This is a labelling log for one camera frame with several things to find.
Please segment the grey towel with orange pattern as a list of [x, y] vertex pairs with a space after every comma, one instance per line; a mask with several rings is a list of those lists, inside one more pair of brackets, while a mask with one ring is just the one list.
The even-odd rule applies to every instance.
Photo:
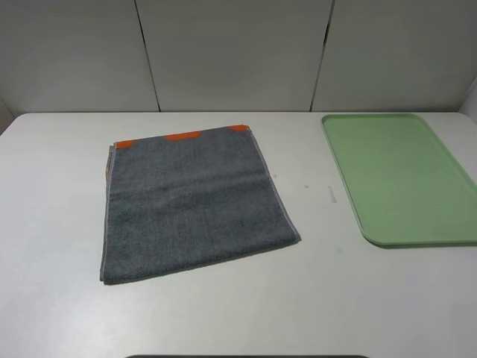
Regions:
[[112, 144], [100, 279], [131, 283], [294, 245], [247, 125]]

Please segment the light green plastic tray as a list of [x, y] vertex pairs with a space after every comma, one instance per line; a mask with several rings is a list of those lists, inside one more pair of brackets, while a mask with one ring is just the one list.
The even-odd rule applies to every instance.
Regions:
[[368, 242], [386, 248], [476, 243], [476, 183], [424, 119], [327, 115], [322, 128]]

